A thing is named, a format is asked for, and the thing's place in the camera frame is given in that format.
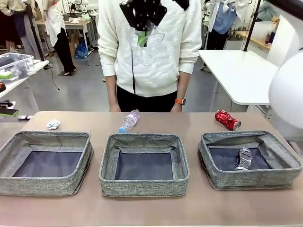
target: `water bottle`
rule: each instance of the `water bottle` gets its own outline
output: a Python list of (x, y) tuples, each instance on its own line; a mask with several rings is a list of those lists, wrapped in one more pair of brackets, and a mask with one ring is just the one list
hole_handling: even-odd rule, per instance
[(132, 127), (134, 127), (140, 118), (140, 111), (131, 111), (123, 120), (122, 126), (119, 128), (119, 133), (126, 133)]

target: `black trousers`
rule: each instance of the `black trousers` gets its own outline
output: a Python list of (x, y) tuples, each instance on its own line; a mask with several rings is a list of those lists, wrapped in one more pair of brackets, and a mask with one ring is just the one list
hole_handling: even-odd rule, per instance
[(117, 87), (117, 100), (122, 112), (138, 109), (140, 112), (170, 112), (175, 104), (177, 92), (154, 97), (142, 97)]
[(223, 50), (225, 43), (226, 43), (227, 35), (228, 35), (228, 32), (226, 32), (225, 34), (222, 35), (222, 34), (216, 32), (214, 29), (212, 30), (212, 32), (208, 32), (206, 49), (207, 50)]
[(70, 45), (66, 36), (66, 32), (61, 28), (61, 32), (57, 35), (58, 40), (53, 47), (57, 52), (59, 59), (64, 67), (65, 72), (73, 72), (76, 67), (72, 63)]

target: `gray fabric bin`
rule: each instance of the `gray fabric bin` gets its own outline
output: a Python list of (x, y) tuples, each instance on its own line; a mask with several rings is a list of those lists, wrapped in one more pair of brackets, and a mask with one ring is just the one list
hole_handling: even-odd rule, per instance
[(105, 196), (181, 196), (189, 168), (181, 138), (169, 134), (112, 134), (99, 178)]
[(0, 150), (0, 194), (75, 194), (93, 155), (85, 132), (21, 131)]
[[(246, 147), (253, 155), (248, 171), (235, 171), (235, 156)], [(299, 156), (267, 131), (206, 133), (199, 155), (215, 189), (273, 189), (290, 187), (302, 170)]]

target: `white sweater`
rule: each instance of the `white sweater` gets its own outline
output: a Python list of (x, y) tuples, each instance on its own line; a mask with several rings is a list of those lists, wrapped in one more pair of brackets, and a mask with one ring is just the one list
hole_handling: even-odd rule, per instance
[[(105, 77), (117, 76), (117, 85), (134, 93), (131, 46), (126, 38), (129, 24), (120, 9), (122, 0), (99, 0), (99, 55)], [(142, 65), (133, 55), (136, 94), (163, 96), (178, 88), (179, 71), (192, 73), (201, 47), (201, 3), (189, 0), (184, 11), (173, 0), (162, 0), (167, 13), (158, 26), (164, 33), (156, 60)]]

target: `red can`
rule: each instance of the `red can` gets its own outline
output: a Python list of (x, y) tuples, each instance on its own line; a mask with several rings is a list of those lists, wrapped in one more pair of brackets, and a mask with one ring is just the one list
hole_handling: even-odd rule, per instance
[(228, 112), (224, 110), (218, 110), (214, 117), (229, 130), (238, 130), (241, 126), (240, 121), (234, 119)]

